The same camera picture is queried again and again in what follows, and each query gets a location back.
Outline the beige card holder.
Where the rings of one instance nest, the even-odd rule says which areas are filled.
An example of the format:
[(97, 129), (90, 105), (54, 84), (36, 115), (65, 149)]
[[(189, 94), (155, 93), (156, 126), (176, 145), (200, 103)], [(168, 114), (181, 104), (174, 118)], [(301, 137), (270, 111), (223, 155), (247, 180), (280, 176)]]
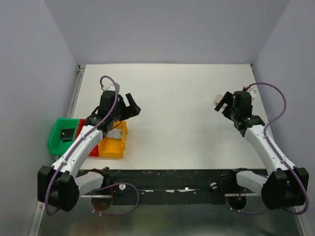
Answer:
[(221, 102), (222, 98), (223, 98), (223, 95), (217, 94), (215, 98), (215, 104), (218, 105)]

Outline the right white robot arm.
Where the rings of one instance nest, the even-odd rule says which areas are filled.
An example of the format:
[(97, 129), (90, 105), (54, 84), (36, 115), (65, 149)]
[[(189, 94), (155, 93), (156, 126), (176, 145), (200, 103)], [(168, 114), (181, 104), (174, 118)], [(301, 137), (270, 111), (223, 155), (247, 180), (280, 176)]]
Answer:
[(233, 193), (246, 188), (259, 195), (269, 210), (309, 206), (307, 187), (309, 174), (286, 158), (267, 131), (259, 116), (252, 114), (252, 96), (249, 92), (226, 92), (215, 107), (222, 109), (225, 118), (233, 121), (234, 127), (254, 148), (268, 176), (263, 177), (248, 169), (236, 169), (226, 181), (227, 189)]

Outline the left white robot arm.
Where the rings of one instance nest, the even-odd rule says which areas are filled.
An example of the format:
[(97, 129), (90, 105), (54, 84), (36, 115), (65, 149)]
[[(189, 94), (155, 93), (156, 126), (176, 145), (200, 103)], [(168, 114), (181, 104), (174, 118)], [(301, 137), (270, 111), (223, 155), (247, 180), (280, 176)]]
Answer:
[(85, 124), (69, 149), (51, 166), (42, 166), (37, 173), (37, 199), (47, 207), (71, 211), (78, 199), (91, 192), (104, 194), (109, 189), (105, 170), (91, 170), (78, 176), (81, 166), (117, 121), (140, 114), (140, 107), (130, 93), (128, 105), (115, 91), (104, 91), (97, 108), (86, 118)]

